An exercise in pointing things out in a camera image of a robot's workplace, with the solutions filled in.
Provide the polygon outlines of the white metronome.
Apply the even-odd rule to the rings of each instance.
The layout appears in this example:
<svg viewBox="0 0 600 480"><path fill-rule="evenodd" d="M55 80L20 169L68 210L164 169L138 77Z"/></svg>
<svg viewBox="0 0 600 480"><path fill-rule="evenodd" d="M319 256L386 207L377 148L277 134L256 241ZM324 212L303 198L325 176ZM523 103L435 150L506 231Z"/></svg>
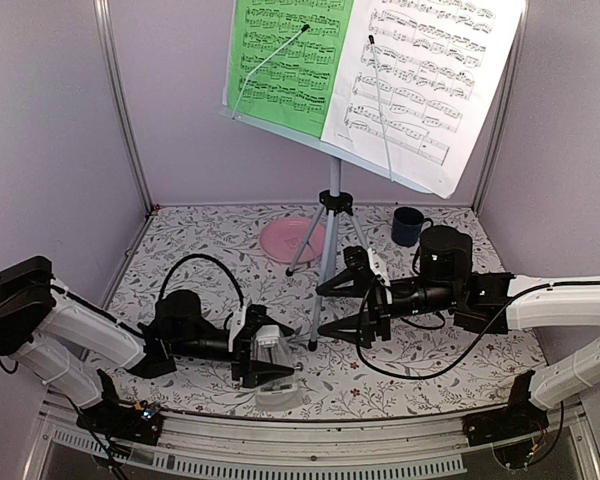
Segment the white metronome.
<svg viewBox="0 0 600 480"><path fill-rule="evenodd" d="M261 327L255 336L257 374L255 401L268 412L292 410L301 403L296 362L282 330L276 325Z"/></svg>

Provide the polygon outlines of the white sheet music paper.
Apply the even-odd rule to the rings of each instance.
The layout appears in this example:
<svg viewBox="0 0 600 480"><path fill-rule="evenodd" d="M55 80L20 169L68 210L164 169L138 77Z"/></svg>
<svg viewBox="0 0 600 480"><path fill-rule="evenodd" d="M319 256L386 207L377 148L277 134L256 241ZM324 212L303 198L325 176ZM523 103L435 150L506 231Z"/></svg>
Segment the white sheet music paper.
<svg viewBox="0 0 600 480"><path fill-rule="evenodd" d="M447 199L499 86L523 1L356 1L321 139Z"/></svg>

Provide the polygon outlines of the green sheet music paper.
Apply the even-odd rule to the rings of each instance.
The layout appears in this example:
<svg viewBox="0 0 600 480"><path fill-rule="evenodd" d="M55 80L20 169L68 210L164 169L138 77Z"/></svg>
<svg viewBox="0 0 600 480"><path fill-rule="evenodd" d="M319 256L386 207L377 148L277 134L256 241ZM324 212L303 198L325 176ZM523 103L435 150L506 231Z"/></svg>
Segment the green sheet music paper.
<svg viewBox="0 0 600 480"><path fill-rule="evenodd" d="M320 137L353 3L236 1L225 104Z"/></svg>

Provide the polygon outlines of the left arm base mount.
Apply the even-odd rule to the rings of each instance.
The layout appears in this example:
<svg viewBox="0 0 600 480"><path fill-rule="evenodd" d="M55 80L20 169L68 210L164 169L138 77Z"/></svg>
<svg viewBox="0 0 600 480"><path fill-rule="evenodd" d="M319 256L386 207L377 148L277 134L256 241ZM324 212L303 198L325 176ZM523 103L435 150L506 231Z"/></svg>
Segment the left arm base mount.
<svg viewBox="0 0 600 480"><path fill-rule="evenodd" d="M101 399L92 407L78 409L76 425L107 438L156 446L164 423L160 405L146 400L133 406L123 405L113 380L102 369L96 373L102 386Z"/></svg>

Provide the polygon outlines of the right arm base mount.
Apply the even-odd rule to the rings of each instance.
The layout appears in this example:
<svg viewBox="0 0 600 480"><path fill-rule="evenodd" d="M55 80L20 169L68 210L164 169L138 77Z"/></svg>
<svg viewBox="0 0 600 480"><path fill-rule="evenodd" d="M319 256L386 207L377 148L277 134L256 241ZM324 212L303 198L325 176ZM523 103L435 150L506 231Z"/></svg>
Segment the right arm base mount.
<svg viewBox="0 0 600 480"><path fill-rule="evenodd" d="M534 406L530 401L529 387L533 375L534 371L530 370L514 380L504 407L468 414L462 418L462 430L470 446L539 434L538 440L527 438L522 442L496 448L496 460L508 469L524 469L532 463L549 426L546 411Z"/></svg>

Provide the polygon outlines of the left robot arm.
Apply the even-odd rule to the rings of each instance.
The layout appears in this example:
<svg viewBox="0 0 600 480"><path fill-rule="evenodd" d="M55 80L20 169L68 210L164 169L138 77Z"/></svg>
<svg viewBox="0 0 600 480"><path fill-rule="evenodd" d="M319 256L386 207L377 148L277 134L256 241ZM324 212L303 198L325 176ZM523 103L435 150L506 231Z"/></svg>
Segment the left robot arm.
<svg viewBox="0 0 600 480"><path fill-rule="evenodd" d="M203 316L197 293L161 290L151 323L130 327L59 281L49 259L34 256L0 271L0 358L67 395L108 434L128 426L128 412L111 378L83 364L68 343L143 379L175 372L179 358L225 362L261 405L284 406L299 391L287 344L293 331L264 306L243 296L238 302L217 327Z"/></svg>

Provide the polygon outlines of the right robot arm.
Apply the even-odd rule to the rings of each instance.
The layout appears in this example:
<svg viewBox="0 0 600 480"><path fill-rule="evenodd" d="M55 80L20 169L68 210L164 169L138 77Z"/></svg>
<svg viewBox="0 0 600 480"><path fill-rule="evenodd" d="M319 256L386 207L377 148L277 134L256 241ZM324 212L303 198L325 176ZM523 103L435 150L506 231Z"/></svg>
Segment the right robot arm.
<svg viewBox="0 0 600 480"><path fill-rule="evenodd" d="M355 316L312 325L310 341L320 336L368 348L391 337L391 321L448 310L455 325L478 337L555 326L600 327L600 276L543 279L511 273L474 272L472 238L444 225L420 235L410 278L391 280L373 249L344 251L345 268L316 289L322 297L359 298ZM536 412L600 383L600 336L563 360L530 370L514 380L497 427L517 436Z"/></svg>

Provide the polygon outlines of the grey perforated music stand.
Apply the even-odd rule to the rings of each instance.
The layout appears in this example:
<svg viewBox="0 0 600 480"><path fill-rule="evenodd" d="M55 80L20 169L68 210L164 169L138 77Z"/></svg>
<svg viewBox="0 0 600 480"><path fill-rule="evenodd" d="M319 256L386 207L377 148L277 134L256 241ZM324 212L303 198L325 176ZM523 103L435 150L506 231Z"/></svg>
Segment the grey perforated music stand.
<svg viewBox="0 0 600 480"><path fill-rule="evenodd" d="M485 153L487 150L487 143L489 134L492 128L492 123L494 121L496 115L496 103L495 98L498 93L496 90L496 94L494 96L494 100L491 104L491 107L488 111L486 120L484 122L481 133L479 134L478 140L475 144L474 150L469 158L471 159L479 159L481 162L481 168L484 163ZM335 273L336 268L336 252L337 252L337 237L339 230L339 220L341 217L351 216L353 213L353 200L352 197L345 193L341 187L341 170L344 163L350 163L355 166L361 167L367 171L370 171L374 174L382 176L384 178L389 179L392 182L395 182L399 185L405 186L413 191L424 193L424 194L432 194L422 187L408 182L408 181L393 181L391 180L379 167L371 164L368 161L365 161L359 157L356 157L350 154L347 151L344 151L340 148L337 148L333 145L325 143L322 141L321 136L316 138L310 136L308 134L298 132L292 130L290 128L274 124L271 122L267 122L258 118L254 118L247 115L236 115L231 112L228 106L225 104L226 100L226 84L223 93L223 104L225 108L225 112L231 118L245 123L250 124L260 129L269 131L281 137L290 139L299 144L310 147L314 150L320 151L330 156L331 158L331 166L330 166L330 184L329 187L320 194L319 197L319 205L313 216L314 223L324 223L326 226L326 237L325 243L322 250L322 259L320 266L320 277L322 280L327 280L331 278Z"/></svg>

